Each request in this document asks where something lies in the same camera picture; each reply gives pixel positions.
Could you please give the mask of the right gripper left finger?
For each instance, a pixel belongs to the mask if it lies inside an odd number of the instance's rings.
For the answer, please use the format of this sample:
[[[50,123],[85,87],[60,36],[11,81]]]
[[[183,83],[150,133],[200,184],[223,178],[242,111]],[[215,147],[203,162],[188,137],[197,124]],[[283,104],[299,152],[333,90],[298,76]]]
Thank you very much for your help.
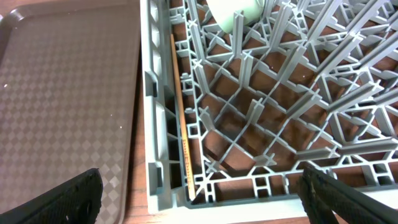
[[[103,181],[91,168],[32,200],[1,214],[1,223],[95,223]]]

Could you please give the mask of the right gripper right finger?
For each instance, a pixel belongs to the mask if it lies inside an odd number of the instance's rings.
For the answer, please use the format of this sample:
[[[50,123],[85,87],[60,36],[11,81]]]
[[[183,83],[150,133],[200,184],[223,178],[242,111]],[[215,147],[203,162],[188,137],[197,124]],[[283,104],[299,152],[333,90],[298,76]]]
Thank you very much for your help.
[[[306,166],[297,193],[311,223],[397,223],[397,210],[355,190],[324,172]]]

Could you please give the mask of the wooden chopstick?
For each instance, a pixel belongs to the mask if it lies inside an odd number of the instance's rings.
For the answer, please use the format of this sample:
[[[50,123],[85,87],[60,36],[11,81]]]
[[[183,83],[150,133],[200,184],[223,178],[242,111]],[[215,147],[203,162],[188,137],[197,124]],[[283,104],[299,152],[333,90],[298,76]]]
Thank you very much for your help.
[[[188,196],[191,201],[196,198],[195,183],[193,177],[192,162],[190,156],[190,148],[188,142],[187,125],[185,121],[184,107],[183,107],[183,96],[182,88],[180,83],[180,74],[178,69],[177,51],[175,48],[175,38],[174,35],[170,35],[171,51],[172,51],[172,63],[174,71],[174,82],[175,82],[175,93],[177,96],[177,106],[178,106],[178,117],[180,121],[180,130],[182,137],[182,147],[183,147],[183,158],[185,164],[185,173],[187,177],[187,187]]]

